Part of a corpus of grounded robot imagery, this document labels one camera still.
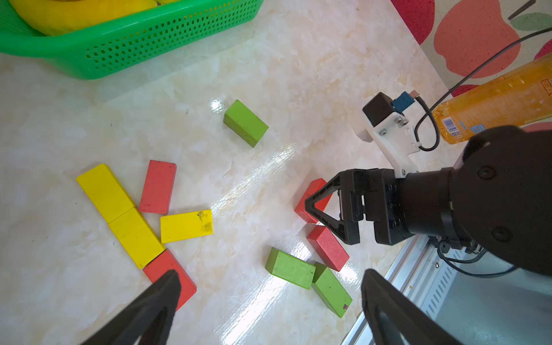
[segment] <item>green wooden block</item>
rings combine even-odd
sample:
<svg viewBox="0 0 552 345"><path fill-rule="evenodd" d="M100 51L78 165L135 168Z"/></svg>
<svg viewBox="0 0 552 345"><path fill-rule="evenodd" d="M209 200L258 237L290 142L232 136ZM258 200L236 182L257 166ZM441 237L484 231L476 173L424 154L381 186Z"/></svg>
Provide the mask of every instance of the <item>green wooden block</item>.
<svg viewBox="0 0 552 345"><path fill-rule="evenodd" d="M315 267L310 263L299 260L273 247L265 268L276 277L310 290L315 271Z"/></svg>
<svg viewBox="0 0 552 345"><path fill-rule="evenodd" d="M353 302L353 299L345 291L332 270L321 263L315 263L316 272L312 281L314 291L324 301L326 306L339 317L343 317L345 312Z"/></svg>
<svg viewBox="0 0 552 345"><path fill-rule="evenodd" d="M268 126L239 100L224 114L224 123L251 147L255 147L268 130Z"/></svg>

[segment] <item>banana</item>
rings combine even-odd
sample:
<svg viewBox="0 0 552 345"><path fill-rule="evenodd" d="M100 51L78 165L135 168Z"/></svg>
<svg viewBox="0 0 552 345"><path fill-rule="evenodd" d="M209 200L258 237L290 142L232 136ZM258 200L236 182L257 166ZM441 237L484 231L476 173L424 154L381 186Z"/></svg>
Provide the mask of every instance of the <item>banana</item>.
<svg viewBox="0 0 552 345"><path fill-rule="evenodd" d="M34 29L57 36L157 6L155 0L9 0Z"/></svg>

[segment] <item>white mounting bracket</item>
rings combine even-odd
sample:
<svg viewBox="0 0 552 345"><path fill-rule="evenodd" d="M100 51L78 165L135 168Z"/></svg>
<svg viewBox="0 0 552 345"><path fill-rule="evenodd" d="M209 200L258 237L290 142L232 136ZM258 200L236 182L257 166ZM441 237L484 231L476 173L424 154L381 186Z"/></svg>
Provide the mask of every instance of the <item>white mounting bracket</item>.
<svg viewBox="0 0 552 345"><path fill-rule="evenodd" d="M351 119L351 126L361 140L376 142L393 166L395 178L405 178L411 172L418 172L418 166L408 156L419 152L421 143L416 140L414 128L404 115L391 113L373 127L366 115L359 112Z"/></svg>

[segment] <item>blue connector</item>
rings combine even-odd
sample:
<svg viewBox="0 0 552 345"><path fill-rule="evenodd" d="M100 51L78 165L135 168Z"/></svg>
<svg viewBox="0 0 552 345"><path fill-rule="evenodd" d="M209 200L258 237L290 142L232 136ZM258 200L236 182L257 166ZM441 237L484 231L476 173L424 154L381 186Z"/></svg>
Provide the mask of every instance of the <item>blue connector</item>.
<svg viewBox="0 0 552 345"><path fill-rule="evenodd" d="M410 107L414 103L414 99L406 91L401 93L391 104L395 107L398 113L402 113L406 108Z"/></svg>

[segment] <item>black cable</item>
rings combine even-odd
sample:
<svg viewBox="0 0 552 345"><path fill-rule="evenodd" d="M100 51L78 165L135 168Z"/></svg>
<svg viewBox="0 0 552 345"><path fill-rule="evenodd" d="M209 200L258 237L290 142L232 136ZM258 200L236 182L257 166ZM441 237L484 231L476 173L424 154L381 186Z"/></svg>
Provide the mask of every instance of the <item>black cable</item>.
<svg viewBox="0 0 552 345"><path fill-rule="evenodd" d="M435 118L433 117L433 113L431 112L431 110L427 107L427 104L426 102L424 102L424 100L422 99L422 97L418 96L416 97L416 100L418 101L418 103L422 106L423 110L426 112L426 114L424 115L424 117L418 121L418 123L416 124L416 127L414 128L414 136L416 137L416 141L420 141L420 138L418 137L418 128L419 126L422 124L422 121L423 119L428 116L429 114L429 118L431 119L431 123L433 123L433 128L435 129L435 144L433 144L432 147L430 148L426 148L426 147L423 147L422 145L420 145L420 150L422 151L433 151L437 148L437 146L439 146L439 143L441 141L441 134L439 133L439 127L437 126L437 121L435 121Z"/></svg>
<svg viewBox="0 0 552 345"><path fill-rule="evenodd" d="M479 252L479 254L477 254L476 257L474 257L473 259L469 259L469 260L457 260L457 259L454 259L454 258L447 258L447 259L449 259L449 261L458 262L458 263L474 263L474 262L479 261L483 257L483 255L485 255L486 252L487 252L487 249L482 249L481 252Z"/></svg>
<svg viewBox="0 0 552 345"><path fill-rule="evenodd" d="M468 74L464 79L462 79L461 81L459 81L455 86L453 86L449 91L447 91L447 93L445 93L441 98L439 98L439 100L437 102L435 102L435 104L426 110L427 106L424 108L424 110L426 111L426 113L424 114L424 116L422 116L422 118L418 121L418 123L416 124L416 127L414 128L414 136L416 137L416 140L417 141L420 141L419 138L418 138L418 128L420 127L420 125L422 124L422 122L426 119L426 117L430 117L432 122L433 122L433 126L436 126L437 123L435 122L435 119L433 118L433 114L432 114L432 111L442 102L444 101L444 99L450 95L451 93L453 93L457 88L459 88L462 84L464 84L469 78L471 78L474 74L476 74L477 72L479 72L483 67L487 66L488 64L490 64L494 59L496 59L497 57L499 57L500 55L502 55L502 53L504 53L505 51L507 51L508 49L510 49L511 47L514 47L518 44L520 44L521 42L527 40L527 39L530 39L531 37L535 37L535 36L538 36L540 34L544 34L544 33L547 33L549 31L552 31L552 26L547 28L547 29L542 29L542 30L539 30L539 31L535 31L533 32L532 34L529 34L527 36L524 36L522 38L520 38L519 40L511 43L510 45L508 45L507 47L505 47L504 49L502 49L501 51L499 51L498 53L494 54L490 59L488 59L487 61L485 61L483 64L481 64L478 68L474 69L472 73ZM425 148L425 147L422 147L420 146L420 150L422 151L433 151L437 148L437 146L439 145L439 139L440 139L440 133L439 133L439 129L436 127L436 135L437 135L437 139L436 139L436 142L435 142L435 145L433 145L432 147L430 148Z"/></svg>
<svg viewBox="0 0 552 345"><path fill-rule="evenodd" d="M441 251L441 243L443 241L441 240L439 242L439 246L437 247L437 255L439 255L439 257L441 259L443 259L443 261L446 262L447 265L449 265L451 268L457 270L458 272L460 273L463 273L465 275L469 275L470 277L476 277L476 278L496 278L496 277L500 277L500 276L503 276L503 275L506 275L510 272L513 272L515 271L516 269L518 269L518 267L516 266L512 266L510 268L508 268L506 271L503 271L503 272L498 272L498 273L490 273L490 274L474 274L474 273L469 273L469 272L466 272L464 271L463 269L460 269L458 268L457 266L455 266L452 262L450 262L449 258L447 258L445 255L443 255L443 252Z"/></svg>

